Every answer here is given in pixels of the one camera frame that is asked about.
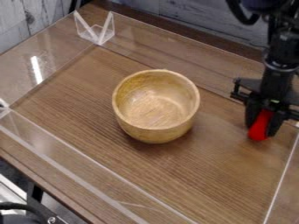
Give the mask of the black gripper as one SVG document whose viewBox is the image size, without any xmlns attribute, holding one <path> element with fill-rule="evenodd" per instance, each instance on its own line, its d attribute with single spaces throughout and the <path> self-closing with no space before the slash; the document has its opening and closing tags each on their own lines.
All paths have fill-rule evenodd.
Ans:
<svg viewBox="0 0 299 224">
<path fill-rule="evenodd" d="M 246 125 L 252 128 L 264 109 L 274 112 L 268 125 L 268 135 L 273 137 L 286 120 L 299 122 L 299 91 L 289 86 L 284 91 L 277 85 L 265 86 L 261 79 L 237 78 L 230 97 L 246 106 Z"/>
</svg>

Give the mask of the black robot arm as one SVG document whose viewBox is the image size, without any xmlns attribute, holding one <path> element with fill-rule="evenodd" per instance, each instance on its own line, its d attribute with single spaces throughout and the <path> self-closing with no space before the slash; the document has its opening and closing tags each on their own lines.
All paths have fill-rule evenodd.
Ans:
<svg viewBox="0 0 299 224">
<path fill-rule="evenodd" d="M 245 103 L 248 136 L 264 141 L 285 121 L 299 122 L 299 0 L 226 0 L 244 25 L 268 21 L 266 70 L 260 79 L 237 78 L 230 97 Z"/>
</svg>

